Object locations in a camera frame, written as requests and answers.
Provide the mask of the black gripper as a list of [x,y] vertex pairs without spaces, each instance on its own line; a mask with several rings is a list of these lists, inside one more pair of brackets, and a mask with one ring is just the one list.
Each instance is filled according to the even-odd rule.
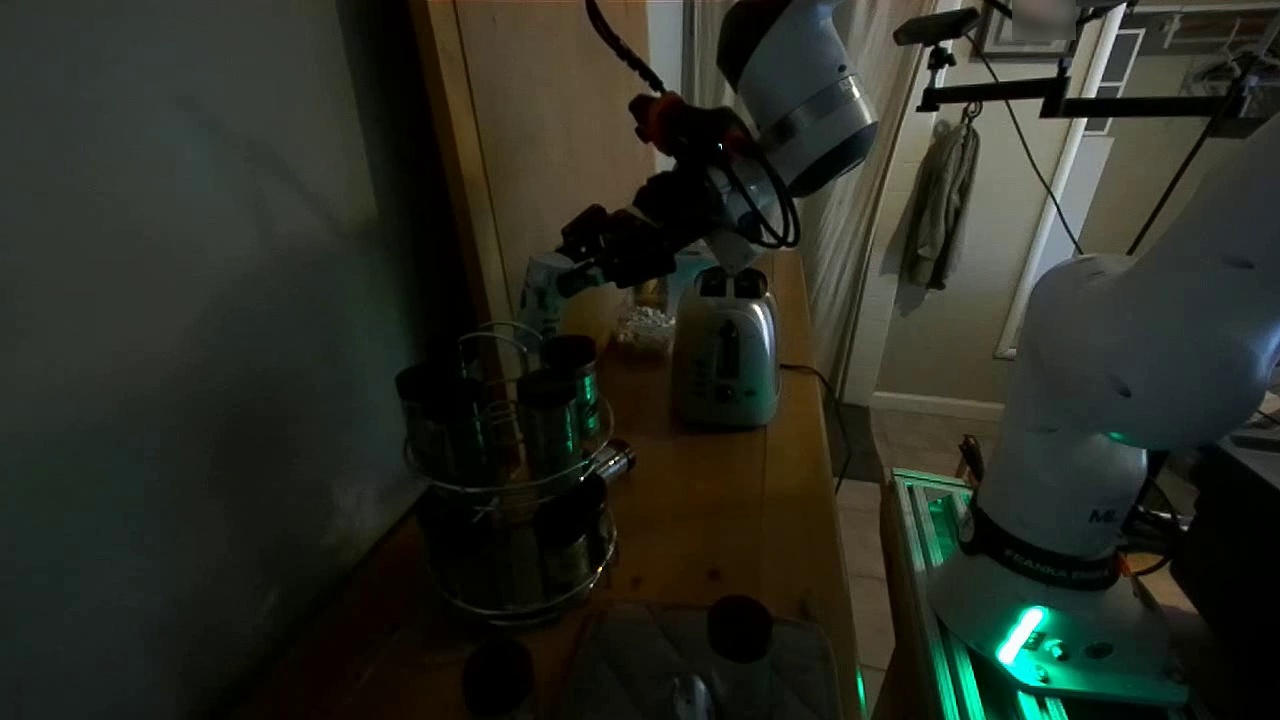
[[589,204],[561,229],[561,287],[634,287],[667,275],[689,245],[715,231],[760,245],[781,208],[781,175],[732,110],[638,91],[627,112],[634,137],[671,167],[649,175],[622,208]]

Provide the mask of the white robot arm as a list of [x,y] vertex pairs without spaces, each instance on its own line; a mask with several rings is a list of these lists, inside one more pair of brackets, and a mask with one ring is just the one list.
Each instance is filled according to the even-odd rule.
[[[631,287],[710,240],[791,236],[791,204],[867,157],[875,119],[833,0],[732,0],[715,70],[726,110],[649,79],[634,137],[671,166],[565,224],[582,275]],[[1138,257],[1048,269],[1029,302],[999,447],[928,599],[966,651],[1029,693],[1159,703],[1191,697],[1156,613],[1121,571],[1149,456],[1223,435],[1280,353],[1280,125],[1252,127]]]

